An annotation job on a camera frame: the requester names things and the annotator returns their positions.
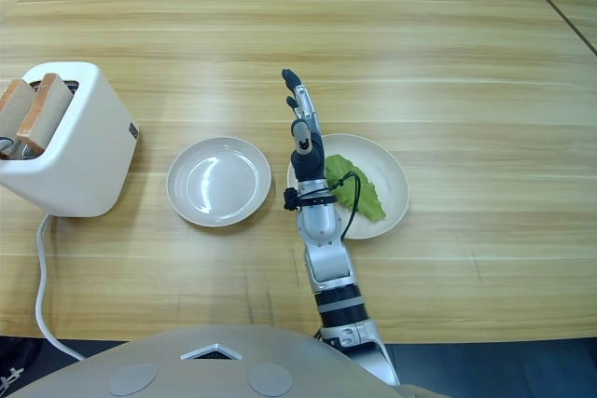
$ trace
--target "black cable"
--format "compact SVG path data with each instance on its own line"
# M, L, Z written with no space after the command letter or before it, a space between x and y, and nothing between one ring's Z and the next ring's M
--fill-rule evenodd
M342 235L340 236L341 241L344 241L346 232L348 232L348 229L351 228L351 224L353 223L354 216L356 215L356 211L358 209L358 200L361 197L361 178L358 177L358 174L356 174L355 172L347 172L346 175L344 176L344 178L346 178L346 179L348 179L350 177L354 178L353 210L351 211L351 217L348 220L348 224L346 225L346 228L344 228L344 231L342 232Z
M334 191L336 188L338 188L339 186L343 186L344 182L347 181L348 179L350 179L351 177L354 178L354 201L353 201L353 210L351 211L351 217L348 220L348 224L346 225L346 227L344 228L344 231L342 232L342 235L340 236L340 240L344 241L344 237L346 236L346 232L348 232L348 229L351 227L351 224L353 223L354 220L354 216L356 215L356 212L358 210L358 200L361 197L361 178L358 177L358 174L356 174L355 172L347 172L346 174L344 174L342 176L341 179L339 179L339 181L332 185L332 186L326 186L324 188L318 188L314 191L310 191L309 193L303 193L302 195L298 195L297 199L300 198L304 198L305 196L309 196L312 195L313 193L320 193L322 191L329 191L332 192Z

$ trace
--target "white plate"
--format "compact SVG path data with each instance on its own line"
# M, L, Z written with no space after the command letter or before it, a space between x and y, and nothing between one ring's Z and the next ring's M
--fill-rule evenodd
M194 144L168 172L168 198L183 218L208 227L251 215L268 196L270 164L259 149L232 137Z
M398 161L382 146L368 139L352 134L324 135L326 157L340 154L361 169L371 183L375 185L378 198L385 211L385 218L372 223L365 216L357 213L346 238L364 240L377 237L396 226L404 217L409 207L409 183ZM288 186L297 187L297 178L292 164L286 175ZM351 211L336 204L336 210L346 225Z

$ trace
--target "plate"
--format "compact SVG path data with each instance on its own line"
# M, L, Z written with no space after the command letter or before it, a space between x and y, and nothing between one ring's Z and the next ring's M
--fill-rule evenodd
M385 211L385 218L377 223L369 221L357 213L346 238L365 240L378 237L394 228L404 217L409 207L409 182L398 161L382 146L358 135L329 134L324 135L326 157L340 154L360 168L371 183L375 185L378 198ZM288 166L288 186L297 187L298 182L292 165ZM336 210L346 225L351 211L335 204Z
M219 227L250 216L268 196L270 164L253 144L217 137L194 144L173 162L168 198L183 218Z

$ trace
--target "white cable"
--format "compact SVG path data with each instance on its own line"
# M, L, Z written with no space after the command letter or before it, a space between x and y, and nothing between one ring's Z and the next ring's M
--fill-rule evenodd
M46 281L48 279L48 273L46 270L46 250L44 249L44 230L48 226L49 221L52 219L51 214L47 214L37 228L37 254L39 255L39 289L37 290L37 297L35 298L35 320L37 326L41 330L44 337L50 344L56 347L63 353L74 357L78 361L83 361L85 357L76 351L69 349L62 342L60 342L44 322L44 293L46 292Z

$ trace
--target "lettuce leaf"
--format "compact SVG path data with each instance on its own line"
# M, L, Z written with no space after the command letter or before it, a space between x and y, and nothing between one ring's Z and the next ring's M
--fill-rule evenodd
M375 185L372 184L366 175L353 163L336 154L326 158L326 179L327 184L336 184L347 172L355 172L361 179L361 196L358 201L358 212L363 214L369 221L376 222L385 218L385 212L382 208ZM336 188L332 194L338 200L338 203L349 209L354 204L354 178L344 182L343 186Z

